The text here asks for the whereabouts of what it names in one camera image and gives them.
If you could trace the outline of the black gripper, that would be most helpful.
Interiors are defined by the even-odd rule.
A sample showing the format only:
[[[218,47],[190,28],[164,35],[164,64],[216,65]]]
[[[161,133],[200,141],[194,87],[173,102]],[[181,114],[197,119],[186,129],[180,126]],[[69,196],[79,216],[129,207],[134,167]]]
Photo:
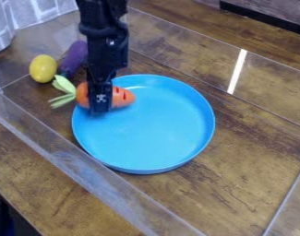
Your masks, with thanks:
[[[87,97],[91,115],[109,112],[113,83],[121,68],[127,66],[129,31],[91,30],[87,32]]]

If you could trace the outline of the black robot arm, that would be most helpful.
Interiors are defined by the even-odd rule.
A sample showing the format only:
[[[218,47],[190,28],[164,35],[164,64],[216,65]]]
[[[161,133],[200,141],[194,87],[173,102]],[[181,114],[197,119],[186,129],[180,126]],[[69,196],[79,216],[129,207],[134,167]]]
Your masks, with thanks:
[[[87,37],[87,98],[90,114],[109,112],[117,72],[129,64],[129,27],[121,21],[127,0],[75,0],[79,31]]]

